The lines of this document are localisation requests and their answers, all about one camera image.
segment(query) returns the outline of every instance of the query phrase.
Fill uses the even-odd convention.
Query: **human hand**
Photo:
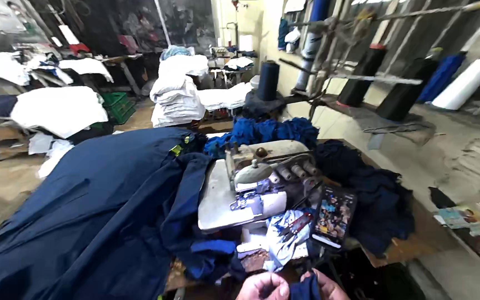
[[[286,280],[267,272],[247,278],[236,300],[288,300],[288,296],[290,288]]]
[[[316,269],[312,269],[312,271],[314,271],[318,278],[318,287],[322,294],[322,300],[349,300],[346,292],[344,292],[336,282]],[[310,276],[310,272],[303,274],[303,276],[301,276],[301,282]]]

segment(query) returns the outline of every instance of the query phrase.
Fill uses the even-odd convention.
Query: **blue fabric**
[[[339,140],[318,145],[315,156],[324,175],[355,191],[350,234],[364,248],[382,258],[392,238],[406,240],[414,232],[411,191],[399,184],[400,174],[366,165],[357,150]]]
[[[290,28],[288,27],[288,21],[286,19],[281,19],[281,23],[279,24],[279,35],[277,36],[277,49],[278,50],[286,50],[286,42],[284,38],[290,32]]]
[[[303,282],[292,283],[290,285],[290,300],[322,300],[317,276],[311,274]]]
[[[309,149],[316,147],[319,130],[305,118],[294,118],[284,122],[269,119],[257,123],[253,119],[236,119],[230,133],[210,138],[205,144],[205,154],[217,159],[225,158],[225,145],[253,145],[275,140],[297,140]]]
[[[417,102],[433,101],[451,83],[451,78],[463,64],[464,59],[466,59],[465,52],[444,58],[421,91]]]
[[[174,256],[192,278],[225,274],[235,243],[197,227],[212,159],[185,153],[192,142],[188,130],[143,129],[65,154],[0,230],[0,299],[155,300]]]

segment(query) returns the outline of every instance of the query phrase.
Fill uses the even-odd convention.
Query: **white fabric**
[[[108,121],[101,102],[88,86],[44,87],[18,95],[10,117],[25,128],[41,126],[67,138],[96,122]]]
[[[47,134],[37,133],[29,139],[29,155],[36,153],[47,153],[51,147],[51,142],[54,140],[52,136]]]
[[[101,74],[108,82],[114,82],[103,63],[94,58],[64,59],[59,62],[61,69],[73,69],[78,74]]]
[[[156,103],[151,116],[153,127],[190,123],[192,120],[202,119],[205,115],[205,107],[197,97],[196,85],[189,76],[170,74],[159,77],[151,91],[149,97]]]
[[[233,109],[243,106],[246,94],[252,89],[253,87],[250,83],[241,82],[228,90],[213,89],[197,91],[197,96],[206,110],[211,112],[220,108]]]
[[[0,78],[21,86],[29,85],[29,74],[13,57],[16,53],[0,52]]]
[[[432,104],[445,109],[459,109],[480,86],[480,59],[472,62],[462,74],[440,93]]]
[[[288,0],[284,6],[284,13],[302,11],[305,7],[305,0]]]
[[[57,166],[60,159],[63,158],[64,154],[70,151],[74,145],[70,143],[70,141],[58,139],[55,140],[51,149],[47,152],[46,156],[49,157],[38,170],[38,177],[45,178],[47,177],[51,171]]]
[[[204,55],[175,55],[161,61],[158,77],[178,74],[200,76],[209,73],[209,59]]]
[[[301,31],[299,31],[298,27],[295,26],[294,30],[290,31],[285,37],[284,41],[286,43],[295,43],[299,37],[301,36]]]
[[[231,69],[238,69],[253,64],[253,61],[245,56],[239,58],[230,59],[225,66]]]

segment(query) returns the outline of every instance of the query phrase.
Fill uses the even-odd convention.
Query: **green plastic crate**
[[[128,101],[127,93],[104,93],[101,94],[104,100],[104,106],[110,106],[118,103],[119,101]]]
[[[114,121],[115,125],[122,125],[136,111],[134,103],[127,99],[126,93],[106,93],[101,95],[103,107]]]

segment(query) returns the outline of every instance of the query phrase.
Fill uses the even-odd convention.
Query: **sewing machine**
[[[236,144],[207,171],[198,207],[206,233],[278,215],[319,182],[310,151],[294,140]]]

